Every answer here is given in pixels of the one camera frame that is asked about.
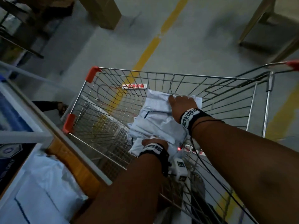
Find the shopping cart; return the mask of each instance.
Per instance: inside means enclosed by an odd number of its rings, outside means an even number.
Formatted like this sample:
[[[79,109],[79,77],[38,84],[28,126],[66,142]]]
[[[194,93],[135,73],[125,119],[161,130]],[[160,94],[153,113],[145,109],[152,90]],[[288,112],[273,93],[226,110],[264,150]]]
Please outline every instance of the shopping cart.
[[[236,77],[92,67],[63,131],[112,181],[135,159],[128,153],[132,145],[126,137],[127,124],[144,105],[147,89],[202,97],[203,111],[246,131],[253,126],[251,131],[265,137],[275,73],[254,72],[282,64],[298,70],[298,61],[266,64]],[[257,99],[263,105],[255,106]],[[186,141],[178,149],[185,150],[188,178],[180,184],[169,176],[160,191],[163,200],[181,209],[190,223],[191,219],[196,223],[256,223],[197,145]],[[231,207],[234,218],[227,216]]]

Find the chair leg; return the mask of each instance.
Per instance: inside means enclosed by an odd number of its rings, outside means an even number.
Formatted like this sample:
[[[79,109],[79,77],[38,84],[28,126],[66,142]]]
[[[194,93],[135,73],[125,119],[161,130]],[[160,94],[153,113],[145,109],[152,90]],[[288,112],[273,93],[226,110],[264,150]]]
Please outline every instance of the chair leg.
[[[279,53],[271,63],[284,60],[299,49],[299,37],[296,37],[281,53]]]
[[[260,3],[259,7],[253,14],[251,20],[245,27],[243,33],[241,34],[241,37],[239,38],[238,44],[240,44],[245,37],[248,35],[248,33],[251,31],[253,26],[257,23],[257,21],[260,19],[260,17],[268,10],[268,8],[271,6],[272,0],[263,0],[262,3]]]

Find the dark pants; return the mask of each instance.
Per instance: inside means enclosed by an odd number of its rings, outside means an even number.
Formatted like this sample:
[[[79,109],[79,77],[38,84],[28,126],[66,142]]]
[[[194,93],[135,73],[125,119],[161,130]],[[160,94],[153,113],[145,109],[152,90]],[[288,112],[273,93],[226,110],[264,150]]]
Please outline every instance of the dark pants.
[[[32,101],[42,112],[57,109],[57,101]]]

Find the hand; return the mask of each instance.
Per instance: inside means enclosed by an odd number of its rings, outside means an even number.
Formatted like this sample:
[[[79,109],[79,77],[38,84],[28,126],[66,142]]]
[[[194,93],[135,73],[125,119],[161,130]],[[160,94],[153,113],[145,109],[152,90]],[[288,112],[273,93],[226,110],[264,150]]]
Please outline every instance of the hand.
[[[170,95],[168,102],[171,106],[172,116],[178,123],[180,123],[180,117],[185,111],[191,108],[198,108],[195,100],[187,96],[177,96],[174,98],[172,95]]]
[[[151,144],[151,143],[159,143],[159,144],[163,145],[163,147],[165,148],[166,151],[167,151],[167,149],[168,149],[168,143],[167,143],[167,141],[162,140],[162,139],[158,139],[158,138],[144,139],[144,140],[142,140],[142,142],[141,142],[141,144],[142,144],[143,146],[146,146],[146,145]]]

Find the gray floor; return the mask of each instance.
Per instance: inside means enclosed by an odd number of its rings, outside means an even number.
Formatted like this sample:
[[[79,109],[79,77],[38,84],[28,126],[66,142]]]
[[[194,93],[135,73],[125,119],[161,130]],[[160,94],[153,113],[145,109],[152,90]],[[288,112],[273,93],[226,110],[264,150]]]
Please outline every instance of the gray floor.
[[[122,18],[114,31],[90,20],[82,5],[75,4],[71,17],[63,20],[43,49],[44,60],[32,57],[22,66],[72,90],[19,76],[16,83],[32,100],[70,103],[79,92],[91,66],[132,69],[179,0],[115,0]],[[237,40],[261,0],[189,0],[143,70],[197,75],[235,76],[271,60],[240,48]],[[274,54],[296,34],[282,25],[256,25],[246,41],[266,45]],[[299,52],[290,59],[298,58]],[[276,76],[269,121],[281,109],[299,82],[297,72]],[[261,132],[265,87],[257,91],[250,131]],[[56,112],[48,113],[59,124]],[[297,147],[298,113],[281,142]]]

